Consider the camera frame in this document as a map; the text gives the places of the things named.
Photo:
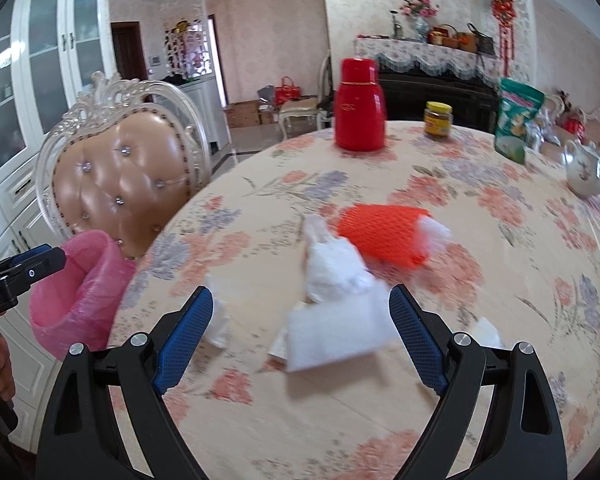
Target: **orange mesh net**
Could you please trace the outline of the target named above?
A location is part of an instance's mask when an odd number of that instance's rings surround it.
[[[360,253],[414,269],[429,257],[418,237],[418,220],[430,217],[426,209],[403,205],[358,204],[345,211],[338,234],[348,238]]]

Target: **bottle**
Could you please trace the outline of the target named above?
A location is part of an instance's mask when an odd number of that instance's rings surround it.
[[[342,60],[335,99],[335,142],[350,152],[384,148],[386,109],[373,59]]]
[[[451,106],[428,101],[424,110],[424,133],[432,139],[448,139],[454,117]]]

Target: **hand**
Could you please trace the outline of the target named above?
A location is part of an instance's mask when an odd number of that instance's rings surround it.
[[[2,400],[13,399],[16,394],[16,384],[13,380],[11,357],[6,339],[0,333],[0,396]]]

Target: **red chinese knot ornament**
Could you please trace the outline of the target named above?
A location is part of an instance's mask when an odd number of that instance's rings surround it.
[[[513,0],[493,0],[491,11],[500,24],[500,57],[504,62],[504,77],[509,77],[509,59],[516,59],[513,20],[517,14],[513,8]]]

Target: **red thermos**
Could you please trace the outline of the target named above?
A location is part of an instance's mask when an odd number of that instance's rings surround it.
[[[342,60],[342,82],[335,99],[335,141],[351,152],[384,148],[386,110],[373,59]]]

